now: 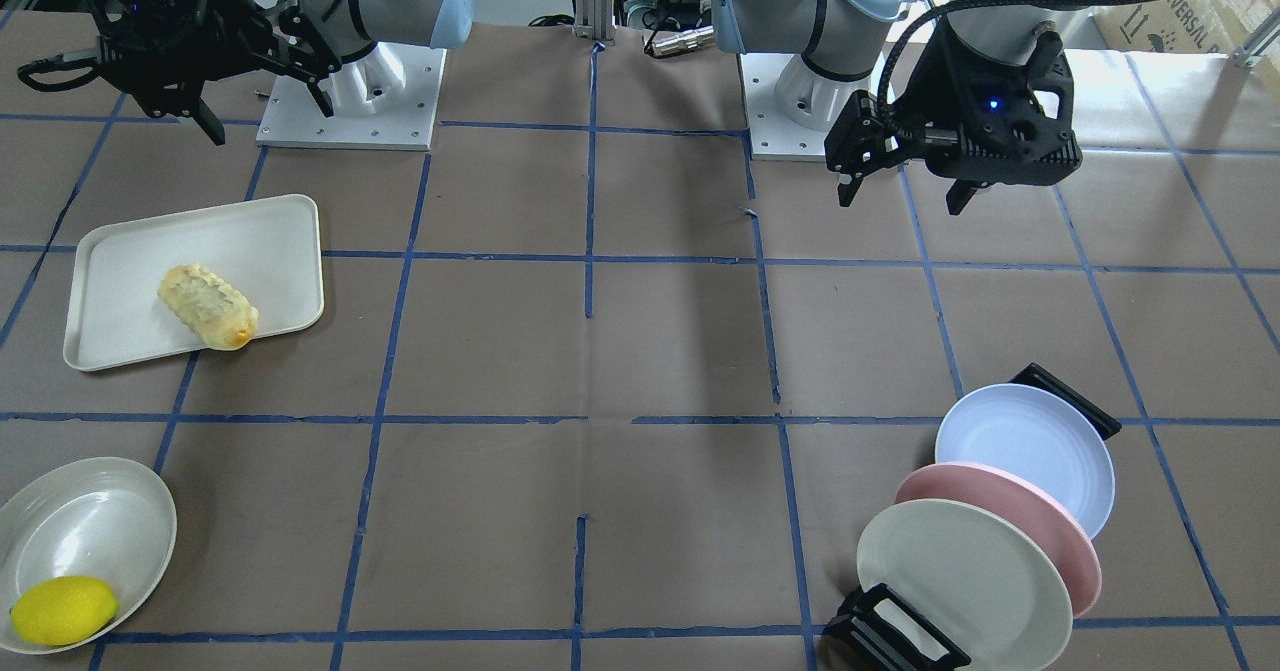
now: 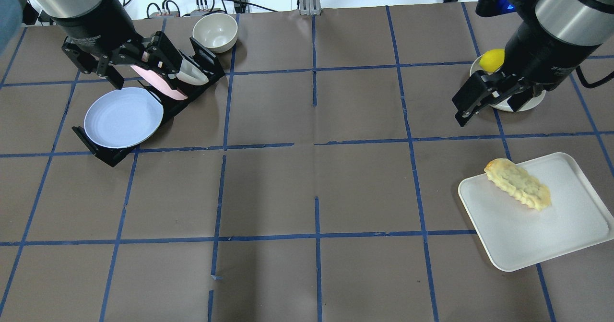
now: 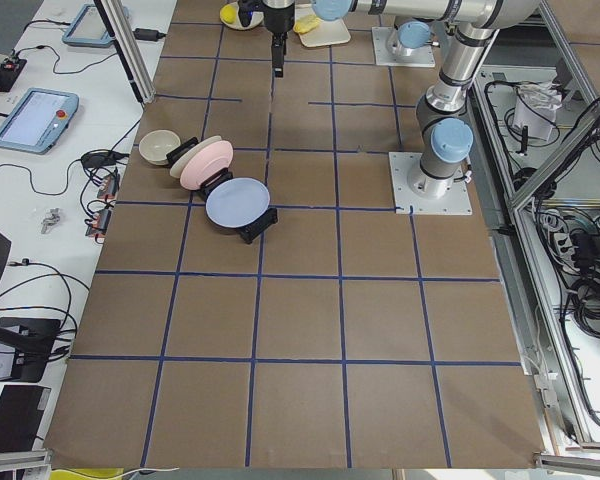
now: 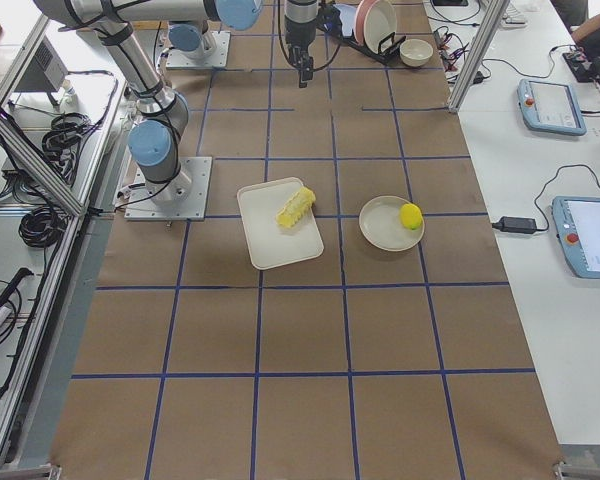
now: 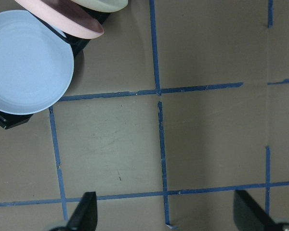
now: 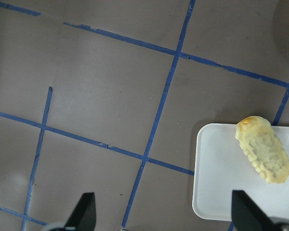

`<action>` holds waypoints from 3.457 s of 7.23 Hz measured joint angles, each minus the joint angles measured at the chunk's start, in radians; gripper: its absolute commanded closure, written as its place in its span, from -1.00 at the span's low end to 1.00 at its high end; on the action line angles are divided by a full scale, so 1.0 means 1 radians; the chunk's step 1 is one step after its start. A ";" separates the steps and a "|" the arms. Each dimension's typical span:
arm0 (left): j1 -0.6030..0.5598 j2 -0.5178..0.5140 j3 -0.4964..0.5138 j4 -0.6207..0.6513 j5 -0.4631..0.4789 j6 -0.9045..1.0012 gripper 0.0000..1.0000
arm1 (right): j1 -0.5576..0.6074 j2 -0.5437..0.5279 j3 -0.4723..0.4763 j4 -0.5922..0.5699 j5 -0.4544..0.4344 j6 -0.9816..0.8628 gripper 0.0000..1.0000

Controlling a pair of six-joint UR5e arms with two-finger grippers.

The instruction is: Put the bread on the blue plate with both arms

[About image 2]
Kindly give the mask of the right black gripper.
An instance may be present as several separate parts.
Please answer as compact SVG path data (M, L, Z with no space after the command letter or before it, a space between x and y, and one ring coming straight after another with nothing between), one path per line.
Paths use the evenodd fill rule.
M508 112L519 112L535 108L545 97L547 84L504 72L486 73L479 69L452 97L458 110L455 119L461 127L487 106L500 107Z

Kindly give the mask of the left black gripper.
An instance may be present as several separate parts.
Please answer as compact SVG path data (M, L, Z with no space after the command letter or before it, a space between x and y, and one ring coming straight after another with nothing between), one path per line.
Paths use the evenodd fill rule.
M79 47L73 38L66 37L62 50L81 73L94 73L103 77L117 90L123 88L125 79L114 67L131 65L152 70L187 97L189 89L197 87L177 78L183 57L162 31L155 32L151 37L137 35L119 44L117 48L105 48L99 53L90 53Z

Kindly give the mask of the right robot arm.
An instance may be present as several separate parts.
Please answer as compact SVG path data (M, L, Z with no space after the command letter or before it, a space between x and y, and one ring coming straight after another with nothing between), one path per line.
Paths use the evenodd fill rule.
M452 97L461 127L483 108L517 112L561 82L613 35L614 0L478 0L480 17L517 13L502 66L470 75Z

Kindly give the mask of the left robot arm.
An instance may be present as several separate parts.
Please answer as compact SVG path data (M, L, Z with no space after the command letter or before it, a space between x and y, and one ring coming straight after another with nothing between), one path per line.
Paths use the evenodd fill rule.
M162 31L144 37L136 31L119 0L35 0L67 33L62 49L81 73L95 73L116 89L125 79L116 66L131 66L160 92L184 100L197 86L210 81L201 61L178 50Z

